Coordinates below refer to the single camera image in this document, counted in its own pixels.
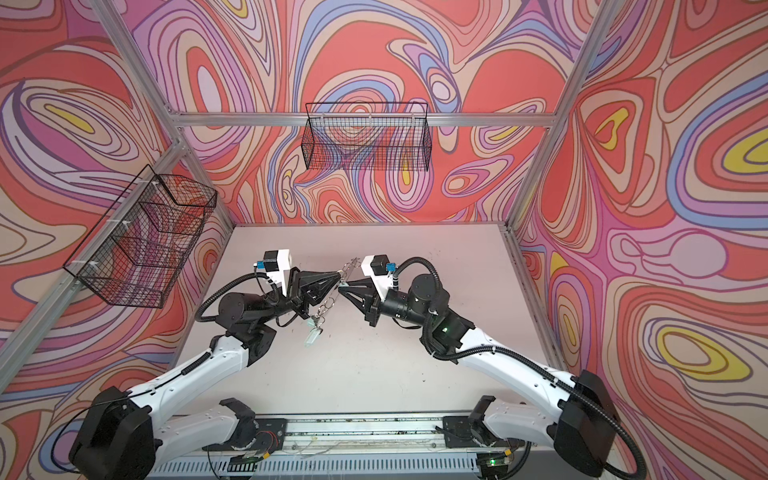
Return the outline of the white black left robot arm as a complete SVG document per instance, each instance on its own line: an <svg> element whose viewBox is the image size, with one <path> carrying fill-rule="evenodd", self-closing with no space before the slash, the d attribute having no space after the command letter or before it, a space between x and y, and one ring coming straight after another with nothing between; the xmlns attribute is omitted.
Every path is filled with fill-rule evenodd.
<svg viewBox="0 0 768 480"><path fill-rule="evenodd" d="M241 294L236 286L266 279L264 272L235 278L204 300L195 313L201 323L218 323L196 357L127 390L109 387L77 413L82 423L67 455L66 471L87 479L144 479L163 463L198 449L245 451L256 447L260 427L245 403L226 398L194 415L178 412L222 380L250 367L269 351L277 334L269 323L284 314L308 318L341 281L340 271L290 269L287 282L269 295ZM210 317L206 309L218 303Z"/></svg>

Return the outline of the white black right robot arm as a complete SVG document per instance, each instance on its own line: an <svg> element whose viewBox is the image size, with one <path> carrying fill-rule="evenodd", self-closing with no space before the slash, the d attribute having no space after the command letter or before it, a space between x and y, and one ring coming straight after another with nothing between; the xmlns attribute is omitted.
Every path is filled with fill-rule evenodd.
<svg viewBox="0 0 768 480"><path fill-rule="evenodd" d="M468 419L474 441L521 440L553 449L578 472L598 478L644 479L647 461L622 425L605 384L585 370L574 376L534 361L493 339L449 305L434 265L411 257L399 265L385 255L364 259L363 278L344 282L340 294L370 326L383 317L420 332L427 354L485 374L523 399L513 405L482 397Z"/></svg>

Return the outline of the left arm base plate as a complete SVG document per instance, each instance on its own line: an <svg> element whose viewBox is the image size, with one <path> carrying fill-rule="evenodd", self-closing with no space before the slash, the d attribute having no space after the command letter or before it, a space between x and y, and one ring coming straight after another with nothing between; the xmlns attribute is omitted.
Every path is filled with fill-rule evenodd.
<svg viewBox="0 0 768 480"><path fill-rule="evenodd" d="M232 437L224 443L209 444L204 451L251 451L273 454L283 448L288 421L285 418L256 418L244 426L238 425Z"/></svg>

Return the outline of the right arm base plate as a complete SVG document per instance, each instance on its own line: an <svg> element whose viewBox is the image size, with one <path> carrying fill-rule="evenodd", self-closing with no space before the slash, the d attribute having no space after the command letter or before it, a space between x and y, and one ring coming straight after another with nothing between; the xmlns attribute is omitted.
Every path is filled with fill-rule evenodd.
<svg viewBox="0 0 768 480"><path fill-rule="evenodd" d="M516 450L525 445L525 441L513 438L501 438L493 434L479 420L468 416L444 416L442 423L435 426L435 432L443 436L448 448L486 448Z"/></svg>

